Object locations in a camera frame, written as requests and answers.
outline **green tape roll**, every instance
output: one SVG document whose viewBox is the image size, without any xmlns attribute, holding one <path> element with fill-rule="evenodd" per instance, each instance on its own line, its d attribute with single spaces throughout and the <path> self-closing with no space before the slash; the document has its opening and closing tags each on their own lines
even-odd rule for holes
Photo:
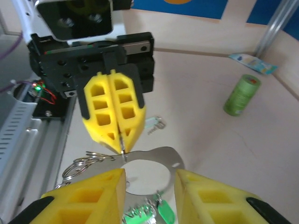
<svg viewBox="0 0 299 224">
<path fill-rule="evenodd" d="M 261 81 L 258 78 L 242 75 L 226 101 L 224 111 L 232 116 L 240 116 L 260 86 Z"/>
</svg>

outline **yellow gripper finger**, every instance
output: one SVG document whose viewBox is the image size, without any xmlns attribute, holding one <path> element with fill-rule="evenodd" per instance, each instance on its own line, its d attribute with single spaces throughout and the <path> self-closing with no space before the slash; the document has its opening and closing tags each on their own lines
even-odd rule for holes
<svg viewBox="0 0 299 224">
<path fill-rule="evenodd" d="M 130 152 L 144 129 L 145 106 L 140 108 L 133 80 L 111 70 L 97 73 L 84 88 L 90 118 L 83 118 L 91 138 L 121 154 Z"/>
</svg>

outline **metal plate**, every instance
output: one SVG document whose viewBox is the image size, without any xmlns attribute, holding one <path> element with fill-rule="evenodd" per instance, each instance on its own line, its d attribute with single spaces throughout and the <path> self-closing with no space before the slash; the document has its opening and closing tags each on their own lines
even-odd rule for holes
<svg viewBox="0 0 299 224">
<path fill-rule="evenodd" d="M 171 147 L 159 147 L 159 148 L 152 149 L 150 151 L 134 151 L 126 154 L 126 156 L 128 162 L 134 160 L 148 160 L 148 161 L 161 163 L 166 168 L 168 168 L 171 174 L 168 185 L 164 189 L 157 189 L 161 192 L 162 195 L 167 193 L 167 191 L 169 191 L 172 188 L 174 184 L 176 169 L 185 168 L 182 158 L 177 153 L 177 151 Z M 121 168 L 125 164 L 121 155 L 115 155 L 113 157 L 115 158 L 114 161 L 107 159 L 107 160 L 103 160 L 102 162 L 93 163 L 82 174 L 72 178 L 69 181 L 71 183 L 78 182 L 87 179 L 89 177 L 107 172 L 112 169 Z M 76 169 L 70 172 L 69 175 L 72 175 L 74 172 L 76 172 L 75 170 Z M 124 210 L 125 211 L 128 210 L 130 206 L 133 206 L 136 203 L 142 204 L 145 198 L 154 200 L 153 196 L 154 195 L 134 195 L 126 192 L 126 201 L 125 201 Z"/>
</svg>

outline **table surface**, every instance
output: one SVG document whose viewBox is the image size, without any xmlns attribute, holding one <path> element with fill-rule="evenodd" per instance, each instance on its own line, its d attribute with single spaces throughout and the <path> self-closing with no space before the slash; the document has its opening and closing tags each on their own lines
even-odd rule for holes
<svg viewBox="0 0 299 224">
<path fill-rule="evenodd" d="M 155 52 L 154 57 L 154 91 L 144 95 L 147 117 L 159 115 L 167 126 L 152 135 L 144 131 L 133 151 L 173 147 L 187 170 L 252 192 L 296 223 L 298 101 L 273 76 L 262 76 L 229 58 L 166 52 Z M 244 114 L 232 117 L 222 107 L 245 73 L 257 76 L 262 86 Z M 58 182 L 63 170 L 86 150 L 113 154 L 91 140 L 76 104 Z M 128 178 L 139 174 L 130 187 L 135 193 L 155 191 L 169 178 L 159 170 L 163 166 L 146 168 L 144 163 L 142 169 L 134 162 L 126 173 Z M 167 200 L 176 210 L 173 193 Z"/>
</svg>

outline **yellow foam pad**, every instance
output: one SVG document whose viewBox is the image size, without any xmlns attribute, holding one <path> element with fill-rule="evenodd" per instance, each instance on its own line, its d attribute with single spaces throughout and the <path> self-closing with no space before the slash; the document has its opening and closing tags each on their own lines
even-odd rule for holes
<svg viewBox="0 0 299 224">
<path fill-rule="evenodd" d="M 114 169 L 50 191 L 54 200 L 30 224 L 121 224 L 124 169 Z"/>
<path fill-rule="evenodd" d="M 120 136 L 130 152 L 145 124 L 145 106 L 139 108 L 133 80 L 111 70 L 98 73 L 84 88 L 90 118 L 83 119 L 91 138 L 121 153 Z"/>
<path fill-rule="evenodd" d="M 268 224 L 247 203 L 249 192 L 178 169 L 175 198 L 179 224 Z"/>
</svg>

